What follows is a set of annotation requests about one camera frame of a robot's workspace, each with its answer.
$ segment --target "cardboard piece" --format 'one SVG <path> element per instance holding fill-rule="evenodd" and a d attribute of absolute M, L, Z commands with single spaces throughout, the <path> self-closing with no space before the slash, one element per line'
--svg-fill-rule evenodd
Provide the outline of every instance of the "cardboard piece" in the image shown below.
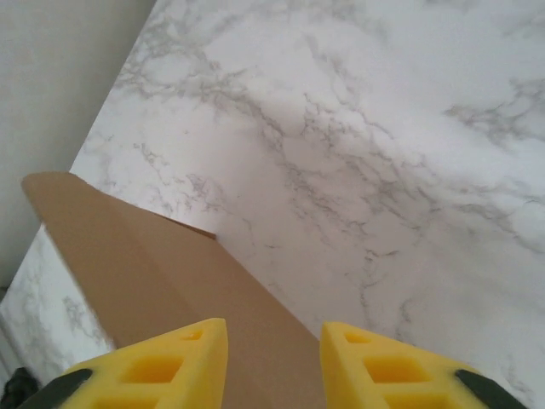
<path fill-rule="evenodd" d="M 115 199 L 71 174 L 34 174 L 22 186 L 117 347 L 225 318 L 224 408 L 325 407 L 318 340 L 214 234 Z"/>

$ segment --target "yellow foam pad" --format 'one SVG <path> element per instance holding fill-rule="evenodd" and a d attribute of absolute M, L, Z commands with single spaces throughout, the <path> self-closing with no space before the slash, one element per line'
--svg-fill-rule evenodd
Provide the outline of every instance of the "yellow foam pad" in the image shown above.
<path fill-rule="evenodd" d="M 486 409 L 454 372 L 470 366 L 340 322 L 325 323 L 328 409 Z"/>
<path fill-rule="evenodd" d="M 211 319 L 82 362 L 93 376 L 62 409 L 220 409 L 225 320 Z"/>

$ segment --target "white wall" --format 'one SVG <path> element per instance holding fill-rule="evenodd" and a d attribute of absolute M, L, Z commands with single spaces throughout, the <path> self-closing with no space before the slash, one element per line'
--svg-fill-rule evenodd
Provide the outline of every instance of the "white wall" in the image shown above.
<path fill-rule="evenodd" d="M 0 285 L 38 228 L 21 178 L 70 168 L 154 1 L 0 1 Z"/>

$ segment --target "marble surface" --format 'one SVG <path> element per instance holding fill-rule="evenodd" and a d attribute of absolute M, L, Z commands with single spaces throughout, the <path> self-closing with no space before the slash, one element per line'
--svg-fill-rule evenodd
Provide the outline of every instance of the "marble surface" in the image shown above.
<path fill-rule="evenodd" d="M 72 172 L 343 320 L 545 408 L 541 0 L 159 0 Z M 38 234 L 0 306 L 52 377 L 108 350 Z"/>

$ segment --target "gray marble veining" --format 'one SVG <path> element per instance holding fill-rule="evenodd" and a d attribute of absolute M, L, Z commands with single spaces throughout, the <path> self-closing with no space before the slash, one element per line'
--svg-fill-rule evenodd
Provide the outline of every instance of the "gray marble veining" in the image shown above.
<path fill-rule="evenodd" d="M 544 408 L 544 10 L 159 0 L 72 172 L 217 232 L 315 334 L 344 320 Z M 109 348 L 46 279 L 70 277 L 42 231 L 0 311 L 43 377 L 32 343 Z"/>

